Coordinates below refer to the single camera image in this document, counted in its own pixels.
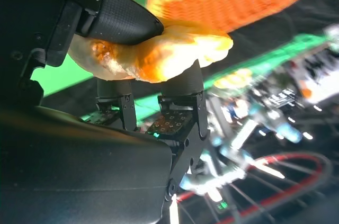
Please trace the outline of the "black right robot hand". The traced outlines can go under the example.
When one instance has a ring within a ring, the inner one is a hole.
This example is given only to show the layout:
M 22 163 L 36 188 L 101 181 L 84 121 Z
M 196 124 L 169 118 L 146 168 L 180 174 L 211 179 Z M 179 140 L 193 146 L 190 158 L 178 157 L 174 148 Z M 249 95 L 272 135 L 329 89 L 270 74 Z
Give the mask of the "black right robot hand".
M 164 33 L 133 0 L 1 0 L 1 223 L 157 223 L 207 141 L 198 61 L 158 98 L 172 130 L 139 133 L 130 82 L 100 83 L 94 121 L 40 105 L 37 67 L 73 37 L 137 44 Z

